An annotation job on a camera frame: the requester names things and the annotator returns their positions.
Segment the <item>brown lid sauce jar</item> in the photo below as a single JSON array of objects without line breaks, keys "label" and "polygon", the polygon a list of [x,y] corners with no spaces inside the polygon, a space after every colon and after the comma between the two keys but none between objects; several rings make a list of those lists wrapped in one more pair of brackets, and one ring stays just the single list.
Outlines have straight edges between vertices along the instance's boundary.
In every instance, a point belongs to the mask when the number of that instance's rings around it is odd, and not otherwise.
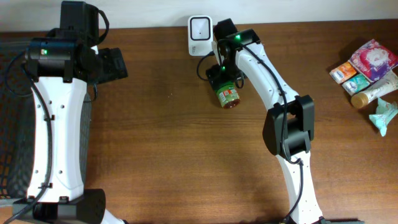
[{"label": "brown lid sauce jar", "polygon": [[224,109],[233,108],[240,103],[239,94],[232,82],[222,83],[215,93]]}]

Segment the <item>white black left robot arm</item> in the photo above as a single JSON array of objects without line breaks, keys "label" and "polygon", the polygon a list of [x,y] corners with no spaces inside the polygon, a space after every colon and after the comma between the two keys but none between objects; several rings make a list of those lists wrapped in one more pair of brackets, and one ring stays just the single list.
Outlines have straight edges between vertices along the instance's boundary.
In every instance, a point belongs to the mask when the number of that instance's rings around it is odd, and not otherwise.
[{"label": "white black left robot arm", "polygon": [[128,76],[118,48],[100,48],[105,13],[83,1],[63,1],[60,25],[26,49],[22,71],[35,103],[34,161],[26,196],[12,220],[29,223],[119,223],[102,189],[85,189],[83,125],[90,122],[88,87]]}]

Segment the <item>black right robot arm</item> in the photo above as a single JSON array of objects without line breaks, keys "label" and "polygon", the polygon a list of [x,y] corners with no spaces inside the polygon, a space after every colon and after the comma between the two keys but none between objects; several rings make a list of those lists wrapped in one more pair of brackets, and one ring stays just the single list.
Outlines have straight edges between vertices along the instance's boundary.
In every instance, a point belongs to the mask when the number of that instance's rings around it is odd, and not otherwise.
[{"label": "black right robot arm", "polygon": [[239,31],[231,19],[225,19],[214,26],[213,34],[212,55],[217,63],[206,76],[222,106],[235,105],[236,90],[248,78],[266,108],[262,137],[279,161],[289,196],[289,212],[281,222],[324,223],[310,171],[315,129],[312,98],[288,86],[253,29]]}]

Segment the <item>orange tissue pack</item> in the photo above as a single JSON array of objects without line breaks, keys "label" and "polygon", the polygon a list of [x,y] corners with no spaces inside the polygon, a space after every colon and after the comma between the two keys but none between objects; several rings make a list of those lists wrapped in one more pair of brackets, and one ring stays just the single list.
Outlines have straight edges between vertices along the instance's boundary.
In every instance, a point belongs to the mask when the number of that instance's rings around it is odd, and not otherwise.
[{"label": "orange tissue pack", "polygon": [[330,72],[330,76],[337,84],[342,84],[355,74],[357,74],[357,71],[349,61],[339,65]]}]

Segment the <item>red purple pad package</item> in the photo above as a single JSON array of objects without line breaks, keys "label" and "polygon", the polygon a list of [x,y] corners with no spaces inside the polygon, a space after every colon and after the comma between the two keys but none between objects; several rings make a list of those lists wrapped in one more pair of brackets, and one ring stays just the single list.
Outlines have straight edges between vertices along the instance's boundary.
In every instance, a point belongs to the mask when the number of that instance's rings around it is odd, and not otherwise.
[{"label": "red purple pad package", "polygon": [[349,62],[373,83],[397,66],[397,55],[372,39],[356,50]]}]

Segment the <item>mint green wipes pack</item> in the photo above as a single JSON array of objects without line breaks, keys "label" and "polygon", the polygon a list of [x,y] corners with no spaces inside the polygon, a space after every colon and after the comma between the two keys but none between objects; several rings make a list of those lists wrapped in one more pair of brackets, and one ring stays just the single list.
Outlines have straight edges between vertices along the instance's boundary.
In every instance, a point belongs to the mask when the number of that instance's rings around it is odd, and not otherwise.
[{"label": "mint green wipes pack", "polygon": [[388,103],[381,98],[377,99],[377,108],[374,114],[369,115],[369,119],[379,130],[382,137],[386,135],[387,126],[397,115],[397,103]]}]

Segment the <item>teal tissue pack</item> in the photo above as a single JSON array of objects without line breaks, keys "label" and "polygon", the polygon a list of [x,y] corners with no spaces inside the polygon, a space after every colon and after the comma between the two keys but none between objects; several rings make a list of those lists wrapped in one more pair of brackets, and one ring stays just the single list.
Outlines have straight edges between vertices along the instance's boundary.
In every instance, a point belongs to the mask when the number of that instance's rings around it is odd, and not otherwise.
[{"label": "teal tissue pack", "polygon": [[369,85],[370,82],[368,81],[368,79],[363,74],[358,74],[345,81],[342,84],[342,87],[350,96],[353,96],[359,93],[361,90],[367,88]]}]

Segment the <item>cream tube gold cap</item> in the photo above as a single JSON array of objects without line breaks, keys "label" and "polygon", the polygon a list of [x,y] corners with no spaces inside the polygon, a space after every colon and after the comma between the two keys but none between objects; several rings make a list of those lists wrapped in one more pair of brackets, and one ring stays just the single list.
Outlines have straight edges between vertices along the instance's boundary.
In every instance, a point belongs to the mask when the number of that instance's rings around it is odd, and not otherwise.
[{"label": "cream tube gold cap", "polygon": [[363,108],[370,104],[376,98],[380,98],[388,93],[397,90],[397,75],[393,72],[387,72],[380,80],[371,85],[364,91],[361,91],[351,97],[351,104],[357,108]]}]

